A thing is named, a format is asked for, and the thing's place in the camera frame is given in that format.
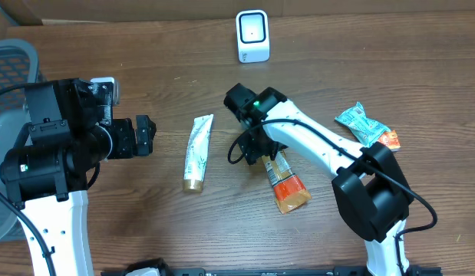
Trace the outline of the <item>orange tissue packet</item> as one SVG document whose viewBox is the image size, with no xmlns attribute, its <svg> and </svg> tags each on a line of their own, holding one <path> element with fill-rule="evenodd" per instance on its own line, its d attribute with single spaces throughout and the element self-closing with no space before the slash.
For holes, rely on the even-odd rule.
<svg viewBox="0 0 475 276">
<path fill-rule="evenodd" d="M 379 138 L 378 142 L 385 145 L 392 152 L 396 152 L 401 149 L 397 133 L 395 130 L 384 132 Z"/>
</svg>

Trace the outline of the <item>orange spaghetti packet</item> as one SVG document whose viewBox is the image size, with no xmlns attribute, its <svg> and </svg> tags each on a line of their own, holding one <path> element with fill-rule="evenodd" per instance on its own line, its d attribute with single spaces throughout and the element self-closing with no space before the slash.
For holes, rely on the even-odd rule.
<svg viewBox="0 0 475 276">
<path fill-rule="evenodd" d="M 275 193 L 275 203 L 282 214 L 301 207 L 312 198 L 301 179 L 292 171 L 283 151 L 279 151 L 274 160 L 263 156 L 262 162 Z"/>
</svg>

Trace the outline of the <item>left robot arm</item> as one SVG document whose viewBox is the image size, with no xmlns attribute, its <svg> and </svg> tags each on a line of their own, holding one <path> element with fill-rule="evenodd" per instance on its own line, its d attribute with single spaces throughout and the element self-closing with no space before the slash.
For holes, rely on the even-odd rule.
<svg viewBox="0 0 475 276">
<path fill-rule="evenodd" d="M 16 84 L 30 115 L 0 165 L 36 275 L 93 275 L 87 234 L 87 191 L 101 161 L 153 152 L 156 124 L 147 115 L 115 119 L 119 86 L 112 77 Z"/>
</svg>

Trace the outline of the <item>teal snack packet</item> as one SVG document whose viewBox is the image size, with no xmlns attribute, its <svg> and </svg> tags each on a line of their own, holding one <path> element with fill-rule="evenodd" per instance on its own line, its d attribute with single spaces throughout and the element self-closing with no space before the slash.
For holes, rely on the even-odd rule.
<svg viewBox="0 0 475 276">
<path fill-rule="evenodd" d="M 357 140 L 366 147 L 372 146 L 381 135 L 391 131 L 383 123 L 368 118 L 360 102 L 356 102 L 353 107 L 343 111 L 335 120 L 346 126 Z"/>
</svg>

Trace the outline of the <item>white shampoo tube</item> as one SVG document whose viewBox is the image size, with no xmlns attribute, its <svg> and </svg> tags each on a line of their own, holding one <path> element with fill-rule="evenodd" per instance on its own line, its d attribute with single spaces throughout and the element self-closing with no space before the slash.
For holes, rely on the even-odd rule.
<svg viewBox="0 0 475 276">
<path fill-rule="evenodd" d="M 197 117 L 186 149 L 183 173 L 183 191 L 203 191 L 203 182 L 209 153 L 209 139 L 213 125 L 213 114 Z"/>
</svg>

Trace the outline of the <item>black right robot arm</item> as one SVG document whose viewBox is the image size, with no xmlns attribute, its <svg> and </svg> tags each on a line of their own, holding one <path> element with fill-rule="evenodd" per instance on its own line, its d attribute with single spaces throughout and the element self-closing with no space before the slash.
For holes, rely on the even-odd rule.
<svg viewBox="0 0 475 276">
<path fill-rule="evenodd" d="M 223 103 L 244 129 L 234 142 L 241 159 L 253 165 L 289 148 L 311 161 L 330 177 L 340 216 L 364 240 L 368 273 L 409 272 L 402 232 L 414 197 L 390 149 L 337 135 L 271 87 L 256 94 L 236 84 Z"/>
</svg>

